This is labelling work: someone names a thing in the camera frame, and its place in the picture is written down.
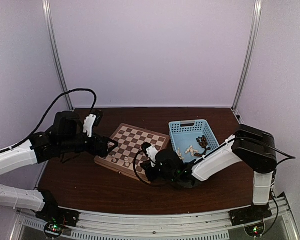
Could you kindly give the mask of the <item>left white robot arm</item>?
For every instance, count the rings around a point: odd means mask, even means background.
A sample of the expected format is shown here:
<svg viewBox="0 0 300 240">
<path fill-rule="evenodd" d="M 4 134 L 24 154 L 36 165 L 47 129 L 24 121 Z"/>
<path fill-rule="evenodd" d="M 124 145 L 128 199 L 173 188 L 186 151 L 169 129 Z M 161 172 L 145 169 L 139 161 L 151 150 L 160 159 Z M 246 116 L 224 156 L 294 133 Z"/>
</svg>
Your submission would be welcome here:
<svg viewBox="0 0 300 240">
<path fill-rule="evenodd" d="M 70 153 L 108 156 L 119 144 L 93 132 L 101 119 L 101 113 L 89 114 L 84 121 L 80 121 L 75 112 L 56 113 L 53 125 L 45 132 L 36 131 L 21 143 L 0 150 L 0 176 Z M 0 184 L 0 207 L 43 213 L 51 222 L 62 218 L 62 211 L 49 191 L 25 190 Z"/>
</svg>

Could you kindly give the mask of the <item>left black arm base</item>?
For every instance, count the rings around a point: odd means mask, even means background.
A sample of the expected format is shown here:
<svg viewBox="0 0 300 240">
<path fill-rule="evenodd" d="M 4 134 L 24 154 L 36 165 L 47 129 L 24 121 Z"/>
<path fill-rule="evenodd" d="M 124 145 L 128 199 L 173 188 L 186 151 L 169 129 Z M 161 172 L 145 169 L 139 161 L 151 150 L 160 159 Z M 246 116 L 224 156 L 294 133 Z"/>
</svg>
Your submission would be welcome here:
<svg viewBox="0 0 300 240">
<path fill-rule="evenodd" d="M 48 190 L 39 190 L 43 196 L 44 206 L 36 211 L 35 216 L 50 224 L 76 227 L 80 213 L 76 210 L 61 208 L 53 194 Z"/>
</svg>

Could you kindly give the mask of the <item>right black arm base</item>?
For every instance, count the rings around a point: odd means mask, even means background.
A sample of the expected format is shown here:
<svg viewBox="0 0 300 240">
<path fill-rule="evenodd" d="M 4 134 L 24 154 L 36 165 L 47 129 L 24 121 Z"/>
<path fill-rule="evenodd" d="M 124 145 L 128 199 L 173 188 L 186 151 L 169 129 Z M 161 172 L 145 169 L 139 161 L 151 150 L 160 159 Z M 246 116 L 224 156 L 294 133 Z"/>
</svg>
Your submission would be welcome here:
<svg viewBox="0 0 300 240">
<path fill-rule="evenodd" d="M 266 205 L 255 205 L 238 208 L 229 211 L 231 224 L 233 226 L 246 225 L 249 223 L 261 221 L 265 218 L 271 217 L 272 211 L 269 203 Z"/>
</svg>

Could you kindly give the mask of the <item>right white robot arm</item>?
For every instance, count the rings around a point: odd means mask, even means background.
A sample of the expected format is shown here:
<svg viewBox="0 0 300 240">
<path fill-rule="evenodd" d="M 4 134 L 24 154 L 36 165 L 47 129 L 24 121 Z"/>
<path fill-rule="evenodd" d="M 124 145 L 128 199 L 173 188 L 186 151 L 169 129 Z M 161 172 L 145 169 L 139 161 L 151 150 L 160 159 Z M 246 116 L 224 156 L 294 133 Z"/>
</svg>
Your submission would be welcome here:
<svg viewBox="0 0 300 240">
<path fill-rule="evenodd" d="M 211 176 L 237 163 L 253 170 L 252 206 L 246 210 L 249 220 L 258 220 L 265 212 L 270 198 L 274 172 L 277 168 L 275 138 L 266 131 L 241 124 L 225 142 L 206 155 L 188 163 L 174 151 L 158 151 L 145 142 L 141 150 L 148 160 L 141 164 L 148 181 L 162 179 L 175 188 L 195 188 Z"/>
</svg>

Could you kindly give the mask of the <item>white queen chess piece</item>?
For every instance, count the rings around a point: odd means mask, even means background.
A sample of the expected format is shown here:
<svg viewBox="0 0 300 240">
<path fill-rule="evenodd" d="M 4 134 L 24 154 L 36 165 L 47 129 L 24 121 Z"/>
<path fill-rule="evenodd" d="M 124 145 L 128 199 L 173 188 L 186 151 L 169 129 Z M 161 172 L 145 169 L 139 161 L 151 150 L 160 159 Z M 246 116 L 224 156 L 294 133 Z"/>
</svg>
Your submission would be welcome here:
<svg viewBox="0 0 300 240">
<path fill-rule="evenodd" d="M 131 163 L 130 163 L 130 161 L 129 161 L 129 158 L 128 158 L 128 157 L 125 157 L 125 158 L 124 158 L 124 166 L 128 168 L 128 167 L 130 166 L 130 164 L 131 164 Z"/>
</svg>

